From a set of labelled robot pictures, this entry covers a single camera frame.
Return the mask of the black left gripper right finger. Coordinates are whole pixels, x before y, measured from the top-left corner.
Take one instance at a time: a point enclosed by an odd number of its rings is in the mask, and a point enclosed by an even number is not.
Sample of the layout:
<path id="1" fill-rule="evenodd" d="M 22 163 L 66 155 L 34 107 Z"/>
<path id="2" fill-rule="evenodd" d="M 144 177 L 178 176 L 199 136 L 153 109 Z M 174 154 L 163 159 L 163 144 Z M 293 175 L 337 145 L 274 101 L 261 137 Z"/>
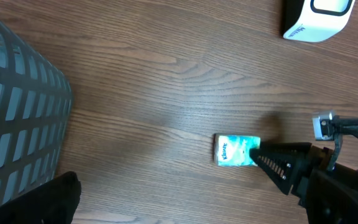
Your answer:
<path id="1" fill-rule="evenodd" d="M 358 224 L 358 191 L 314 170 L 306 191 L 305 208 L 309 223 Z"/>

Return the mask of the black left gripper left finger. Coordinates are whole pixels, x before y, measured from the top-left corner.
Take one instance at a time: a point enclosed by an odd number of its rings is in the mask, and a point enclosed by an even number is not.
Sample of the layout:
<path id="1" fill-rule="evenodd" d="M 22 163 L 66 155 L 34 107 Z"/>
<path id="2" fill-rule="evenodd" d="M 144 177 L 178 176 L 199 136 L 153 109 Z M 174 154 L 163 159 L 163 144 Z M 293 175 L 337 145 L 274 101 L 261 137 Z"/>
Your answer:
<path id="1" fill-rule="evenodd" d="M 0 206 L 0 224 L 71 224 L 80 195 L 77 174 L 66 172 Z"/>

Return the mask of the teal Kleenex tissue pack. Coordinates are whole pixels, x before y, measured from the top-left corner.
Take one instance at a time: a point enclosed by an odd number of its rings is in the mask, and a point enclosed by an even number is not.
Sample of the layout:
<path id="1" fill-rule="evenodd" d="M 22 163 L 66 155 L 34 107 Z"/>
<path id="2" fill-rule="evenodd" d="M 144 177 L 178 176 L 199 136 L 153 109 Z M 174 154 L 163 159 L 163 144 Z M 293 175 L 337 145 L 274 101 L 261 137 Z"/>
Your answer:
<path id="1" fill-rule="evenodd" d="M 218 166 L 257 166 L 250 151 L 259 149 L 261 138 L 233 134 L 215 134 L 214 162 Z"/>

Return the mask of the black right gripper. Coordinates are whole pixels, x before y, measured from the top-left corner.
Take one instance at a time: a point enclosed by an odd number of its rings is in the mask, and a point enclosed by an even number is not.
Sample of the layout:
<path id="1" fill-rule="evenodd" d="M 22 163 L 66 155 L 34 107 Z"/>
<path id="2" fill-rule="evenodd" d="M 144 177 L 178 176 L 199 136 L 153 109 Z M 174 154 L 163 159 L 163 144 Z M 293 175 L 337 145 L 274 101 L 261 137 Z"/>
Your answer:
<path id="1" fill-rule="evenodd" d="M 262 143 L 250 158 L 279 190 L 297 196 L 300 205 L 351 205 L 358 203 L 358 170 L 329 162 L 333 150 L 308 142 Z"/>

